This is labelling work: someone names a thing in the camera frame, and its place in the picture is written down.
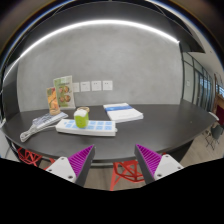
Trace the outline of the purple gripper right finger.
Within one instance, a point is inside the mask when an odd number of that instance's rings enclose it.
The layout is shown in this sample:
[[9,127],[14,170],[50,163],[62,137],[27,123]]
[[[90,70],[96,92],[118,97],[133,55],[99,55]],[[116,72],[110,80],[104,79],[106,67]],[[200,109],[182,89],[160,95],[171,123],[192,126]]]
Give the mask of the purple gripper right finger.
[[135,156],[146,184],[183,169],[183,166],[169,154],[160,155],[139,144],[135,145]]

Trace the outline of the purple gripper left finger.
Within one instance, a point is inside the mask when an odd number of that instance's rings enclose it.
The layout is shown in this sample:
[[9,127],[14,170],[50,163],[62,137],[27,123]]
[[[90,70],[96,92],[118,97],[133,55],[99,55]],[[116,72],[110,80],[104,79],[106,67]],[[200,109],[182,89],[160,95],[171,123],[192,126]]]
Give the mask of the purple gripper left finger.
[[95,156],[95,146],[91,145],[70,157],[60,157],[46,171],[65,180],[83,186]]

